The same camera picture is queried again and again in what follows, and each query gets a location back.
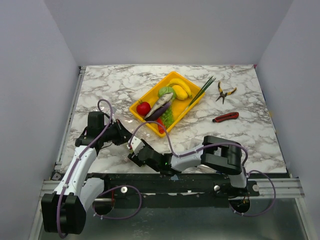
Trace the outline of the clear zip top bag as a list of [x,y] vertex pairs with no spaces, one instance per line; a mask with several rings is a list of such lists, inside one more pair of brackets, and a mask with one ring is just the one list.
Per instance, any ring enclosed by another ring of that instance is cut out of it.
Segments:
[[[111,123],[107,128],[101,139],[104,142],[112,142],[114,145],[120,146],[127,143],[131,137],[132,133],[123,126],[119,119],[116,119],[115,122]],[[145,150],[145,152],[150,155],[138,157],[134,153],[130,153],[128,158],[139,167],[142,165],[148,165],[149,167],[151,165],[157,166],[159,164],[159,158],[155,155],[156,151],[143,138],[141,141],[144,144],[143,149],[148,149]]]

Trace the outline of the purple eggplant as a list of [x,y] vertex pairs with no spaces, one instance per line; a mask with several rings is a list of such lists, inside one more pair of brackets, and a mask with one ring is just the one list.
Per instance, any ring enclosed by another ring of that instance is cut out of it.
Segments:
[[155,121],[171,106],[171,102],[167,102],[164,105],[159,106],[158,108],[152,108],[150,112],[145,116],[145,121]]

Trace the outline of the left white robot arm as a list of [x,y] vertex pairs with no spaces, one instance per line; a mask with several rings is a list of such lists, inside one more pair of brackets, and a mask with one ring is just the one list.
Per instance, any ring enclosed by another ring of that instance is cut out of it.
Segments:
[[44,230],[57,233],[64,239],[69,234],[80,234],[85,226],[87,211],[94,199],[107,197],[111,185],[101,178],[85,182],[92,163],[104,144],[125,144],[132,134],[116,119],[108,119],[101,111],[92,111],[87,117],[87,126],[75,141],[73,159],[61,182],[52,193],[41,199]]

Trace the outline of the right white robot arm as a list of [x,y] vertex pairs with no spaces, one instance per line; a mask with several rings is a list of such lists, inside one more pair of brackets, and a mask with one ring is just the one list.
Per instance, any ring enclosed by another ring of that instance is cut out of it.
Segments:
[[148,166],[154,171],[173,176],[200,165],[228,176],[230,191],[241,196],[248,190],[244,162],[248,151],[238,142],[207,135],[203,142],[179,153],[159,153],[144,140],[134,137],[128,144],[129,160],[137,166]]

